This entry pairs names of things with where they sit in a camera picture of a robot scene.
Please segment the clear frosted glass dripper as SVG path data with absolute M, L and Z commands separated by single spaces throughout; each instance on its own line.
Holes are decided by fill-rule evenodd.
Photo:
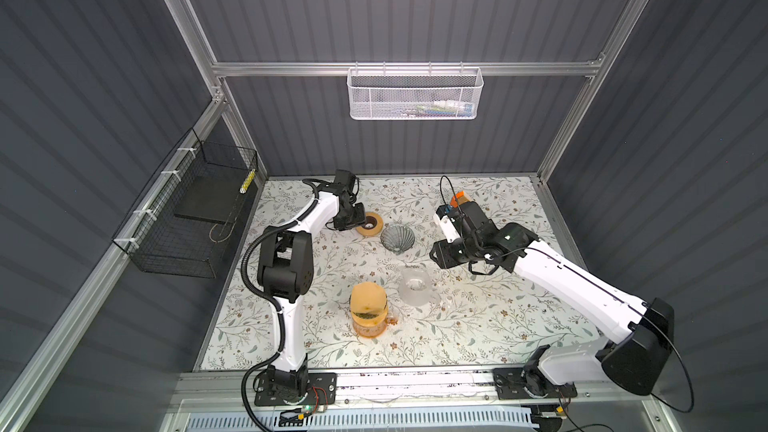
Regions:
M 425 267 L 402 267 L 400 275 L 398 293 L 406 305 L 421 307 L 429 303 L 436 304 L 439 301 L 439 294 Z

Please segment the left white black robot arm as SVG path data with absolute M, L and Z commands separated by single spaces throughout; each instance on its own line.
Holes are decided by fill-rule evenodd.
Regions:
M 263 388 L 297 403 L 311 387 L 303 339 L 304 296 L 314 280 L 313 236 L 331 222 L 335 230 L 365 222 L 364 206 L 348 190 L 325 184 L 291 219 L 265 229 L 259 243 L 257 281 L 274 308 L 276 358 Z

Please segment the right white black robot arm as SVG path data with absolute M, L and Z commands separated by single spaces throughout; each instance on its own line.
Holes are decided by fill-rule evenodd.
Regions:
M 668 303 L 647 302 L 613 287 L 516 223 L 475 228 L 443 218 L 437 224 L 444 238 L 433 244 L 430 257 L 440 268 L 484 262 L 515 273 L 572 307 L 601 332 L 601 338 L 588 343 L 538 347 L 521 372 L 529 395 L 544 398 L 566 385 L 606 380 L 635 395 L 653 392 L 674 352 L 674 311 Z

